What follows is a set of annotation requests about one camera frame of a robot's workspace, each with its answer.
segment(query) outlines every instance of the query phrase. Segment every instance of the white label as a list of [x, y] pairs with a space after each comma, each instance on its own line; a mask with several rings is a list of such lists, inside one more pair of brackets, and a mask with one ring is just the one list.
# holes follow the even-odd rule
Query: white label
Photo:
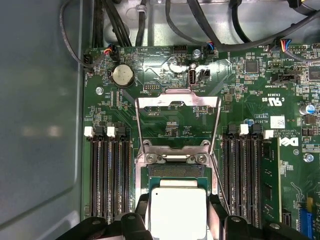
[[285, 129], [286, 128], [285, 116], [270, 116], [270, 128]]
[[292, 138], [279, 137], [279, 145], [285, 146], [285, 147], [287, 147], [289, 145], [294, 146], [294, 147], [298, 147], [299, 146], [299, 138], [298, 137], [292, 137]]

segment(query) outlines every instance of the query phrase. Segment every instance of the black connector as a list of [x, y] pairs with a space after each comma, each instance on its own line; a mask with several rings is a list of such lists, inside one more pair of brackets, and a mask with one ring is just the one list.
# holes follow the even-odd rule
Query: black connector
[[287, 2], [289, 3], [290, 8], [296, 9], [301, 6], [303, 1], [302, 0], [287, 0]]
[[242, 0], [230, 0], [229, 8], [232, 9], [234, 7], [239, 7], [242, 4]]

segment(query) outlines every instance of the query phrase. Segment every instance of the mounting screw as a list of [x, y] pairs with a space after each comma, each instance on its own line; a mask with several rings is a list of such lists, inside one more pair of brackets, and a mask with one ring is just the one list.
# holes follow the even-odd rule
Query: mounting screw
[[240, 218], [238, 218], [237, 216], [233, 216], [233, 217], [231, 218], [231, 220], [234, 221], [234, 222], [236, 222], [236, 223], [241, 222]]
[[199, 155], [196, 161], [198, 164], [205, 164], [207, 162], [207, 157], [205, 155]]
[[280, 226], [276, 223], [271, 223], [270, 227], [272, 227], [273, 229], [280, 229]]
[[98, 86], [95, 89], [95, 93], [98, 94], [98, 95], [102, 95], [104, 93], [104, 89], [102, 87]]
[[201, 51], [199, 49], [193, 50], [192, 56], [193, 56], [194, 59], [200, 58], [201, 57]]
[[148, 156], [146, 156], [146, 162], [148, 164], [154, 164], [157, 161], [157, 156], [155, 154], [149, 154]]
[[315, 157], [310, 154], [310, 153], [306, 153], [304, 156], [303, 156], [303, 160], [306, 162], [306, 163], [311, 163], [315, 160]]

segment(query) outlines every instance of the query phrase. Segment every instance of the metal retention bracket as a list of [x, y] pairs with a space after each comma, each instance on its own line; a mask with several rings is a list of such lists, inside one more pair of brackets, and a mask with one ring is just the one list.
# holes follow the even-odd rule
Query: metal retention bracket
[[139, 110], [144, 109], [146, 107], [168, 107], [172, 102], [184, 102], [186, 106], [196, 107], [196, 106], [209, 106], [214, 108], [215, 115], [215, 123], [212, 128], [212, 138], [210, 141], [210, 146], [207, 148], [206, 152], [202, 152], [205, 154], [212, 154], [214, 145], [216, 132], [218, 127], [218, 120], [220, 116], [221, 110], [221, 100], [217, 96], [197, 96], [190, 89], [168, 89], [165, 93], [161, 93], [158, 97], [140, 97], [135, 100], [135, 113], [136, 120], [138, 124], [138, 132], [140, 139], [140, 147], [143, 154], [155, 153], [156, 148], [157, 153], [159, 155], [181, 155], [186, 154], [186, 150], [188, 150], [189, 155], [198, 154], [199, 152], [194, 152], [193, 147], [196, 146], [185, 146], [183, 149], [171, 149], [168, 146], [162, 146], [162, 150], [159, 151], [159, 146], [144, 146], [144, 138], [142, 135], [141, 121]]

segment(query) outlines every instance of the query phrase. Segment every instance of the gray cable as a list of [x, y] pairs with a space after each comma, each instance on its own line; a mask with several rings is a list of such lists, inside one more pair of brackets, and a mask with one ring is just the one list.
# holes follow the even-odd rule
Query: gray cable
[[68, 6], [68, 4], [71, 2], [72, 0], [67, 0], [60, 8], [60, 15], [59, 15], [59, 25], [60, 25], [60, 30], [61, 30], [61, 34], [63, 37], [63, 41], [64, 44], [66, 46], [66, 48], [68, 49], [69, 53], [71, 54], [71, 56], [73, 57], [74, 60], [76, 60], [79, 64], [81, 64], [82, 66], [86, 67], [86, 68], [93, 68], [94, 66], [98, 65], [102, 59], [105, 58], [105, 54], [103, 53], [102, 55], [100, 55], [97, 60], [92, 63], [92, 64], [87, 64], [84, 61], [82, 61], [81, 59], [79, 59], [77, 57], [77, 55], [75, 54], [75, 51], [72, 49], [67, 33], [66, 33], [66, 28], [65, 28], [65, 24], [64, 24], [64, 12], [66, 7]]
[[230, 208], [229, 208], [229, 205], [228, 205], [228, 201], [227, 201], [227, 198], [226, 198], [226, 194], [225, 194], [225, 191], [224, 191], [224, 188], [222, 186], [222, 182], [221, 182], [221, 179], [220, 179], [220, 176], [219, 176], [218, 166], [216, 165], [216, 159], [214, 159], [214, 158], [216, 158], [216, 156], [215, 155], [213, 155], [213, 156], [210, 155], [210, 159], [212, 161], [212, 165], [213, 165], [213, 169], [214, 169], [214, 172], [215, 172], [216, 179], [218, 180], [218, 184], [219, 184], [219, 187], [220, 187], [220, 191], [221, 191], [222, 199], [223, 199], [223, 202], [224, 202], [224, 206], [225, 206], [226, 212], [229, 215], [231, 215]]
[[297, 55], [293, 54], [293, 53], [290, 52], [290, 51], [285, 51], [284, 54], [287, 55], [287, 56], [289, 56], [289, 57], [291, 57], [291, 58], [293, 58], [293, 59], [295, 59], [295, 60], [298, 60], [298, 61], [300, 61], [300, 62], [303, 62], [303, 63], [316, 63], [316, 62], [320, 62], [320, 57], [307, 59], [307, 58], [303, 58], [303, 57], [301, 57], [301, 56], [297, 56]]

